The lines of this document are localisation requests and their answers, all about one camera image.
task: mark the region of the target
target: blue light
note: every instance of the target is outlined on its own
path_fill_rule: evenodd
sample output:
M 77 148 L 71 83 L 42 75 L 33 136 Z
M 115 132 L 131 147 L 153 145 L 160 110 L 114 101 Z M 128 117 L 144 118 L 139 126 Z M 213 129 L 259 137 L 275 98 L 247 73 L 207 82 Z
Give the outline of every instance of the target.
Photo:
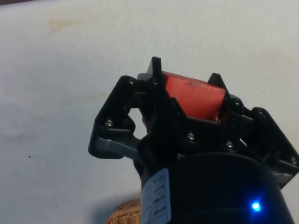
M 259 203 L 259 202 L 254 202 L 254 203 L 252 203 L 251 207 L 252 207 L 252 209 L 253 209 L 254 211 L 260 211 L 260 210 L 261 210 L 261 206 L 260 206 L 260 203 Z

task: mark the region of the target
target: screw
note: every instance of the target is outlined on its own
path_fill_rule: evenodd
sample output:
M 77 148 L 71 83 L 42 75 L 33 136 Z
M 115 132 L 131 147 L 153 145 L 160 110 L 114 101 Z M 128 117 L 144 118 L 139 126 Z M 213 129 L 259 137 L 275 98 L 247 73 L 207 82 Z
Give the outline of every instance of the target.
M 158 85 L 158 81 L 156 79 L 153 79 L 153 84 Z
M 192 132 L 189 132 L 187 136 L 191 141 L 195 140 L 194 134 Z
M 233 144 L 231 141 L 228 141 L 228 142 L 226 142 L 226 146 L 227 146 L 228 148 L 233 148 L 233 147 L 234 147 L 234 144 Z
M 109 126 L 109 127 L 112 127 L 112 125 L 113 125 L 113 122 L 112 122 L 112 120 L 106 120 L 106 125 L 107 126 Z
M 129 83 L 131 84 L 131 85 L 133 85 L 134 83 L 135 83 L 135 80 L 134 79 L 129 79 Z
M 291 163 L 294 165 L 296 165 L 298 163 L 298 161 L 296 160 L 296 158 L 294 156 L 291 158 Z

